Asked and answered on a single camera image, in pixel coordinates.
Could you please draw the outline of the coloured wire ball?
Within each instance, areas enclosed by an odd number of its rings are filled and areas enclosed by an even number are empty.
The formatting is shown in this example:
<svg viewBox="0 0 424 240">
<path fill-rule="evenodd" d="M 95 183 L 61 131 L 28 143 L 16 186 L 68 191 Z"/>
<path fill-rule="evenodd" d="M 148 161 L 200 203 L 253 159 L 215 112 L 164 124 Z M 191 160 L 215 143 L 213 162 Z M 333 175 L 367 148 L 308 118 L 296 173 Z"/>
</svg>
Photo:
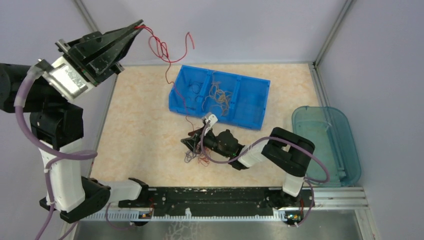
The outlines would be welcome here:
<svg viewBox="0 0 424 240">
<path fill-rule="evenodd" d="M 184 157 L 184 162 L 185 163 L 190 163 L 192 160 L 197 160 L 197 163 L 204 166 L 204 167 L 208 167 L 210 164 L 210 161 L 207 159 L 207 156 L 209 155 L 209 151 L 206 152 L 206 155 L 203 153 L 195 153 L 193 151 L 188 150 L 185 153 L 185 157 Z"/>
</svg>

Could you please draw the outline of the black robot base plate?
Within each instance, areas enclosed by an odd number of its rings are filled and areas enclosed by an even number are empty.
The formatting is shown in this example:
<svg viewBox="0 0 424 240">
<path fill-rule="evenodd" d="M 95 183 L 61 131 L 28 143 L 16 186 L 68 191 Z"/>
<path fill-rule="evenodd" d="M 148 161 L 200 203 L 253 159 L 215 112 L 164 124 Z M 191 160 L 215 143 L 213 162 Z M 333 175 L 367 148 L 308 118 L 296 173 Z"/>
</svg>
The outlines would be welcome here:
<svg viewBox="0 0 424 240">
<path fill-rule="evenodd" d="M 312 191 L 303 188 L 299 201 L 281 198 L 281 187 L 150 187 L 135 200 L 119 201 L 120 208 L 147 208 L 155 217 L 270 217 L 281 208 L 298 209 L 311 203 Z"/>
</svg>

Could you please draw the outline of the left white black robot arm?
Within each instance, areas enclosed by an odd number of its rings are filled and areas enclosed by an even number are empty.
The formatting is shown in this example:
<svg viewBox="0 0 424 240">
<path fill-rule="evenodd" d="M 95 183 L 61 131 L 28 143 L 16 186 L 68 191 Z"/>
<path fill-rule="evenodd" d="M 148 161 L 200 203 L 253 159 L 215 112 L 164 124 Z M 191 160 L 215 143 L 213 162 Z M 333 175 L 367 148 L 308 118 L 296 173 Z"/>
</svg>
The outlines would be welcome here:
<svg viewBox="0 0 424 240">
<path fill-rule="evenodd" d="M 0 65 L 0 108 L 15 114 L 23 134 L 39 149 L 47 195 L 40 206 L 58 211 L 67 223 L 86 218 L 111 203 L 144 207 L 150 193 L 136 178 L 105 182 L 82 176 L 81 162 L 97 156 L 84 150 L 83 109 L 74 104 L 112 75 L 136 36 L 142 20 L 105 33 L 95 31 L 73 41 L 56 42 L 61 56 L 53 63 Z"/>
</svg>

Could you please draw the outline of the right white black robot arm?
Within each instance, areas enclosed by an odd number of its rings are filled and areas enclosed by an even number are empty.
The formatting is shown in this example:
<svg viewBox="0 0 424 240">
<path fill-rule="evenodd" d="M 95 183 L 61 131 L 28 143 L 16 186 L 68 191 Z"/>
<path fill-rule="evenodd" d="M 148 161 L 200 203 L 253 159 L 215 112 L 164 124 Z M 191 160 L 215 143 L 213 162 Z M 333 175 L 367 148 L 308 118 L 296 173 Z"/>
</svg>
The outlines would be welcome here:
<svg viewBox="0 0 424 240">
<path fill-rule="evenodd" d="M 281 199 L 287 206 L 295 206 L 301 200 L 300 191 L 316 148 L 309 139 L 280 127 L 273 128 L 269 137 L 251 145 L 240 144 L 228 129 L 215 135 L 212 130 L 203 133 L 202 128 L 189 132 L 181 143 L 196 154 L 202 150 L 215 152 L 227 158 L 227 164 L 238 171 L 272 162 L 285 172 Z"/>
</svg>

